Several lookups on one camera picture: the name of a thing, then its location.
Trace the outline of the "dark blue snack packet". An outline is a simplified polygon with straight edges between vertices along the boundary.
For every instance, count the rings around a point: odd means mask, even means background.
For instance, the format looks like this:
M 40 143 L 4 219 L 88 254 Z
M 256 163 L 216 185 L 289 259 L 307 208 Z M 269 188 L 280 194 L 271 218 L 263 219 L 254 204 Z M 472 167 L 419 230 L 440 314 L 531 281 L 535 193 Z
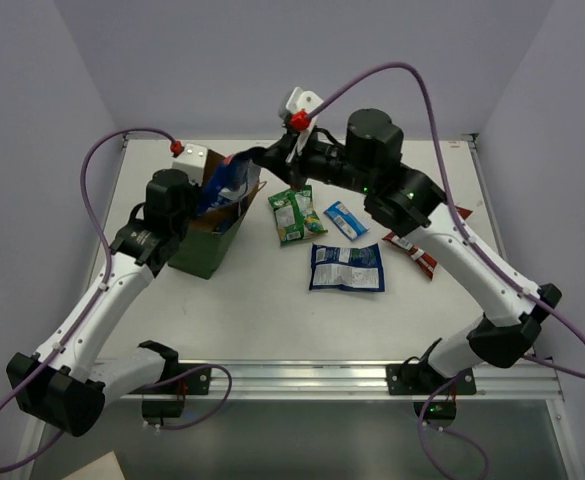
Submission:
M 259 184 L 261 159 L 266 149 L 252 147 L 225 157 L 202 188 L 196 214 L 201 216 L 239 203 Z

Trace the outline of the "green paper bag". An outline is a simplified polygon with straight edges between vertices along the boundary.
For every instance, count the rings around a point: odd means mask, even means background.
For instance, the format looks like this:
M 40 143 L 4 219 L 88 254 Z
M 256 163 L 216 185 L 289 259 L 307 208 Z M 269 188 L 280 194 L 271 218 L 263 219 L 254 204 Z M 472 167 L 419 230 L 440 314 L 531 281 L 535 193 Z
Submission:
M 228 156 L 208 148 L 202 188 L 221 161 Z M 221 265 L 254 198 L 264 185 L 265 183 L 260 180 L 259 184 L 239 203 L 210 211 L 193 220 L 189 224 L 188 232 L 178 252 L 169 260 L 169 266 L 202 279 L 211 278 Z M 227 219 L 236 219 L 236 223 L 224 235 L 214 235 L 213 229 Z

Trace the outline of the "green snack packet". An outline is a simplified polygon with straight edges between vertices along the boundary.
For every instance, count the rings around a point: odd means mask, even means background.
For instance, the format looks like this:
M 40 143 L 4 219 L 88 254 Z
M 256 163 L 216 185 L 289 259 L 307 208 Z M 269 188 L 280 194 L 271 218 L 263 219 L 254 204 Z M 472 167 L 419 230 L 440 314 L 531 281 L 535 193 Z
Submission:
M 313 202 L 313 188 L 288 189 L 268 198 L 281 246 L 324 235 L 328 229 L 319 218 Z

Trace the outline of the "blue M&M's candy packet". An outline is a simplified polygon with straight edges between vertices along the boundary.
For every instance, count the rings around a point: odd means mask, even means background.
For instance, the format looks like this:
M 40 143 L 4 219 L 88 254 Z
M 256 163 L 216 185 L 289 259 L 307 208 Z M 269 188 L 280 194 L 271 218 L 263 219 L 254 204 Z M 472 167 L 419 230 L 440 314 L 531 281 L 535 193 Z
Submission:
M 365 235 L 369 229 L 341 202 L 336 201 L 324 210 L 324 214 L 350 241 Z

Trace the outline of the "dark blue cookie packet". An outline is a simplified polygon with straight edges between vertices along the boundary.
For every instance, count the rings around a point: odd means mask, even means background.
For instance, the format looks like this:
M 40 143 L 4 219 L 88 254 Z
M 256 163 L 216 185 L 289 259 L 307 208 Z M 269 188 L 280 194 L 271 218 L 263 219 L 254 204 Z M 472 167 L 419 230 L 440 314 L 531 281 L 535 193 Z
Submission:
M 378 244 L 334 247 L 313 244 L 309 290 L 381 293 L 386 290 Z

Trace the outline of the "red snack packet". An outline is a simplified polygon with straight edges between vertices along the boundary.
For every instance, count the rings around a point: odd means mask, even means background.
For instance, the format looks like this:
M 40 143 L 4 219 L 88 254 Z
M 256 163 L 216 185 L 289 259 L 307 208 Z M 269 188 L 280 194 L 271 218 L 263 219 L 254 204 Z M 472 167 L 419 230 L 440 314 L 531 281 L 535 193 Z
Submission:
M 429 281 L 434 278 L 438 262 L 425 250 L 397 236 L 394 232 L 388 232 L 382 240 L 409 257 Z

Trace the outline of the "dark blue pretzel packet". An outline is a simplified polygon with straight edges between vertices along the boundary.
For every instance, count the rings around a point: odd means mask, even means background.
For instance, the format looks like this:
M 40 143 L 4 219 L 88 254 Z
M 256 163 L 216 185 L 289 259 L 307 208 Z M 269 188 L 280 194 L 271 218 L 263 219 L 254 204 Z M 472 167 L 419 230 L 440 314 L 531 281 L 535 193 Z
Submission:
M 212 231 L 214 235 L 224 235 L 236 223 L 236 219 L 227 219 L 218 224 Z

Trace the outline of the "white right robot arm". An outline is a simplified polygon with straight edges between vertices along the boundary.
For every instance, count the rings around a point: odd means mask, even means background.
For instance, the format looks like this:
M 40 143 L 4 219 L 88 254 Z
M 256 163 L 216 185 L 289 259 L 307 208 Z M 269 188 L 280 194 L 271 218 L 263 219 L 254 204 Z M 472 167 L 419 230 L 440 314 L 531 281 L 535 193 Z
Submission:
M 560 290 L 529 280 L 511 287 L 479 258 L 474 249 L 484 243 L 455 224 L 458 212 L 447 194 L 403 163 L 403 132 L 386 113 L 355 111 L 342 145 L 320 141 L 303 110 L 286 111 L 281 118 L 285 133 L 258 165 L 293 188 L 312 179 L 363 194 L 364 209 L 374 221 L 432 255 L 483 311 L 469 326 L 435 341 L 417 370 L 405 374 L 406 381 L 436 393 L 480 363 L 509 368 L 524 357 L 547 317 L 535 302 L 555 306 Z

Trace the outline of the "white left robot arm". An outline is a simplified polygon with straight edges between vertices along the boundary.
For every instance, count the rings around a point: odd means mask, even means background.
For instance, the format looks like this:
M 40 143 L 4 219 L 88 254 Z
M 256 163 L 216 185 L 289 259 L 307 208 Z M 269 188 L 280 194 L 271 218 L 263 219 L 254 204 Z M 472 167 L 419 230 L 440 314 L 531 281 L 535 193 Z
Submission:
M 161 393 L 177 386 L 178 354 L 155 341 L 110 364 L 96 360 L 136 297 L 179 250 L 198 194 L 183 171 L 153 174 L 135 208 L 143 216 L 131 215 L 107 245 L 108 260 L 84 297 L 33 354 L 9 361 L 6 373 L 23 412 L 79 437 L 119 398 L 149 385 Z

